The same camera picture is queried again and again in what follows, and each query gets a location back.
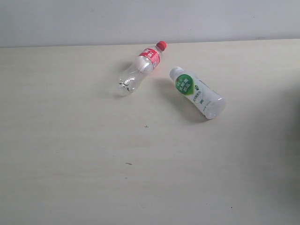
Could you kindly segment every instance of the plastic bottle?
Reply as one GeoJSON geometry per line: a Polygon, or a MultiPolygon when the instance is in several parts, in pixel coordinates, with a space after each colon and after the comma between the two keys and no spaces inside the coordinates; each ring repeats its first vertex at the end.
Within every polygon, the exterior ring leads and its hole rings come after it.
{"type": "Polygon", "coordinates": [[[175,67],[170,71],[176,89],[187,97],[209,120],[217,117],[225,108],[225,99],[210,89],[192,72],[175,67]]]}
{"type": "Polygon", "coordinates": [[[134,92],[142,80],[151,73],[161,61],[162,52],[166,49],[167,44],[164,41],[158,42],[154,46],[146,48],[118,78],[120,87],[119,93],[123,96],[134,92]]]}

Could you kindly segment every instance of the table surface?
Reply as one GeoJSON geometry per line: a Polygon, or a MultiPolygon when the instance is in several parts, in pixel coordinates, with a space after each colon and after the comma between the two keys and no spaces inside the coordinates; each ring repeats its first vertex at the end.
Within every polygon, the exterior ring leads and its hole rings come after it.
{"type": "Polygon", "coordinates": [[[299,225],[300,40],[170,44],[115,96],[145,47],[0,49],[1,224],[299,225]],[[174,66],[227,98],[219,117],[174,66]]]}

